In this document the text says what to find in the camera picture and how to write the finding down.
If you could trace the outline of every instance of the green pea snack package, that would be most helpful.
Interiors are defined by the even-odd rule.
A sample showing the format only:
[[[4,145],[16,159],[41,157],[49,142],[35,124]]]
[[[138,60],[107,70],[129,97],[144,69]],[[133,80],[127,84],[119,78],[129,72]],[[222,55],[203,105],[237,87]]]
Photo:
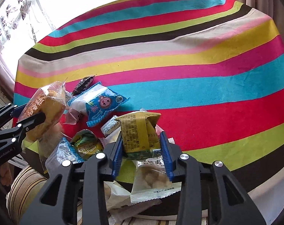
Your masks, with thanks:
[[[75,148],[79,156],[84,160],[88,160],[91,156],[103,151],[99,138],[88,129],[78,132],[72,138],[70,145]]]
[[[156,134],[160,113],[138,111],[115,118],[121,123],[124,158],[142,161],[159,157],[161,145]]]

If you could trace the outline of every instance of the snack package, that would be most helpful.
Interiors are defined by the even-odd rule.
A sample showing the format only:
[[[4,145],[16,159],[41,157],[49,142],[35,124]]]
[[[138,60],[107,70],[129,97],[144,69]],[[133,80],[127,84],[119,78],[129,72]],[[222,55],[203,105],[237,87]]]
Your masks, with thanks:
[[[95,76],[84,77],[81,81],[79,81],[74,90],[72,91],[72,95],[77,96],[86,89],[90,88],[90,86],[93,84],[94,77]]]
[[[21,121],[35,113],[44,112],[45,121],[26,133],[26,141],[30,144],[37,141],[53,125],[58,123],[66,108],[65,83],[54,82],[50,85],[39,88],[33,97],[26,104],[18,121]],[[29,146],[22,144],[22,150]]]
[[[182,183],[171,183],[165,172],[162,157],[137,161],[131,202],[160,199],[181,190]]]
[[[155,129],[160,115],[138,111],[115,118],[121,123],[124,158],[139,161],[162,154]]]
[[[99,138],[103,147],[105,147],[107,144],[115,142],[119,136],[119,133],[121,131],[121,127],[117,128],[116,130],[114,130],[111,134],[109,134],[107,137],[105,138]]]
[[[129,99],[98,82],[71,99],[67,104],[71,109],[88,116],[87,125],[93,127]]]
[[[53,175],[54,171],[65,160],[70,160],[73,164],[84,161],[84,159],[82,159],[76,152],[74,147],[69,144],[65,137],[63,137],[45,162],[49,175]]]
[[[131,206],[125,206],[120,209],[110,210],[111,216],[109,217],[109,225],[114,225],[116,223],[121,223],[123,220],[129,217],[138,215],[139,213],[147,210],[148,208],[161,204],[160,199],[153,199],[141,203],[137,203]]]
[[[104,149],[100,139],[88,129],[78,132],[72,138],[70,145],[74,147],[79,156],[84,160],[88,160],[91,156],[102,152]]]
[[[131,193],[128,192],[116,181],[104,181],[104,194],[107,211],[110,209],[116,209],[122,206],[131,205]]]
[[[120,127],[120,122],[116,121],[115,118],[117,118],[117,116],[115,115],[112,116],[112,118],[100,128],[104,136],[108,136],[109,134],[111,134],[113,131],[115,131],[117,128]]]

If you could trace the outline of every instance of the clear plastic bag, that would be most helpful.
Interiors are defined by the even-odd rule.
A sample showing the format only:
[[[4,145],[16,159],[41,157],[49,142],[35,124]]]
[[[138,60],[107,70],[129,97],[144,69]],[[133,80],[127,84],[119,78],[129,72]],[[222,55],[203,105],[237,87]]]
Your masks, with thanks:
[[[26,133],[26,141],[22,143],[24,151],[32,143],[40,139],[52,126],[59,122],[66,108],[65,83],[54,82],[39,88],[23,109],[18,121],[38,112],[45,113],[45,121]]]
[[[162,157],[137,161],[131,202],[160,199],[181,190],[181,183],[171,183],[166,175]]]
[[[51,155],[56,146],[60,143],[64,134],[60,123],[50,127],[43,136],[37,140],[38,153],[44,173],[47,172],[45,167],[46,159]]]
[[[45,166],[49,175],[53,175],[54,171],[65,160],[70,160],[73,164],[84,162],[84,160],[78,155],[76,150],[71,145],[69,145],[67,139],[63,137],[45,162]]]

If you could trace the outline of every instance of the white snack wrapper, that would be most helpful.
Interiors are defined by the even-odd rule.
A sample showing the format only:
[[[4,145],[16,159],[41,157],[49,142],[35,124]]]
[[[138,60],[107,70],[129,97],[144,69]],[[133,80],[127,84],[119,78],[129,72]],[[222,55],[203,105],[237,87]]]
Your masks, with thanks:
[[[117,118],[117,116],[113,116],[108,122],[106,122],[101,128],[101,132],[105,135],[108,136],[111,134],[113,131],[115,131],[117,128],[120,127],[120,122],[115,121],[114,119]]]
[[[181,190],[182,183],[171,183],[162,157],[137,161],[131,203],[161,199]]]
[[[131,193],[116,181],[104,181],[104,193],[106,198],[107,211],[110,209],[120,208],[125,205],[131,205]]]
[[[140,212],[147,210],[148,208],[161,204],[160,199],[149,200],[141,203],[137,203],[131,206],[126,206],[120,209],[110,210],[111,216],[109,217],[109,225],[114,225],[115,223],[120,223],[126,218],[133,217]]]

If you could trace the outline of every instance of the nutrition label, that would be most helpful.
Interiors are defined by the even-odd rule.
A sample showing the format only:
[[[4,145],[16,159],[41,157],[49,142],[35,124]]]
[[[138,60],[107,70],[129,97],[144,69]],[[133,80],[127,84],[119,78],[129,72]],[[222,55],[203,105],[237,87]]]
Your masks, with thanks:
[[[134,151],[140,148],[138,137],[137,121],[135,115],[128,115],[122,119],[121,128],[125,131],[122,132],[123,142],[126,151]]]

